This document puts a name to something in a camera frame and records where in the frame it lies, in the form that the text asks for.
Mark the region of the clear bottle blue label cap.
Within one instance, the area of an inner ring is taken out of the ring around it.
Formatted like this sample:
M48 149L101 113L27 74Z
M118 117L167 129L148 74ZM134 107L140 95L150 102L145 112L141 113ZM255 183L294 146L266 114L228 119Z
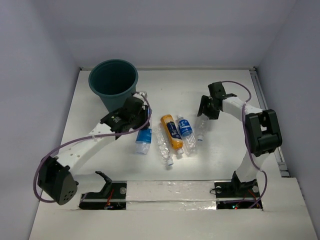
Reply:
M140 130L135 140L135 150L137 154L146 155L152 143L152 130L150 128Z

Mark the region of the blue label bottle white cap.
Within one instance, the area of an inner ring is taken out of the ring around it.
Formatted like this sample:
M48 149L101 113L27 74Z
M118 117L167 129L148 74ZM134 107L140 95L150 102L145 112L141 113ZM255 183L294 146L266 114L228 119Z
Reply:
M177 115L177 125L179 134L183 140L183 145L187 155L195 154L197 151L197 141L190 122L182 115Z

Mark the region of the clear bottle white cap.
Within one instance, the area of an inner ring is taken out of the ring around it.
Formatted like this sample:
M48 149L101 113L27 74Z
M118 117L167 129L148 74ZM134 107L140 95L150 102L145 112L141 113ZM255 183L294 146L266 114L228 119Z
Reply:
M204 140L205 133L207 132L209 118L202 114L198 116L195 122L195 135L198 142Z

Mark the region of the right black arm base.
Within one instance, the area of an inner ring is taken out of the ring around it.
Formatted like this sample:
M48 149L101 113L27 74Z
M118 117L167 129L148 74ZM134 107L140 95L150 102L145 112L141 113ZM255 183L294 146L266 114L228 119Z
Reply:
M257 180L241 182L233 173L231 180L218 181L209 191L218 199L218 209L262 209Z

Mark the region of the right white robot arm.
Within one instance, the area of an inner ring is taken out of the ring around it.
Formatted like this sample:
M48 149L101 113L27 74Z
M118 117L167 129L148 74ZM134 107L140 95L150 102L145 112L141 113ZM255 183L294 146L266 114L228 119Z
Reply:
M245 156L234 172L230 190L235 196L242 196L249 189L261 171L263 162L283 143L277 114L272 109L263 110L241 100L234 93L226 93L223 82L208 85L209 96L203 95L197 116L205 115L217 120L221 112L227 113L242 123Z

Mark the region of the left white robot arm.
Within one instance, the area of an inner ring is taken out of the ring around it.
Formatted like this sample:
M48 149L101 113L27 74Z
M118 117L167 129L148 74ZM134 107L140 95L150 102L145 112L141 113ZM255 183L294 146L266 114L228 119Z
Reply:
M74 177L82 166L119 137L146 129L151 114L146 92L135 92L122 107L103 117L87 136L53 149L40 161L35 172L36 198L44 203L68 203L78 190L79 183Z

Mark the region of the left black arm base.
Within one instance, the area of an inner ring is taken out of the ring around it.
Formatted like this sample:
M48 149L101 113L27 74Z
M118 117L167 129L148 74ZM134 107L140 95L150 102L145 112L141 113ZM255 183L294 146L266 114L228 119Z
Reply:
M112 181L101 171L95 173L105 181L99 192L86 192L81 195L79 208L81 210L125 210L127 208L126 181Z

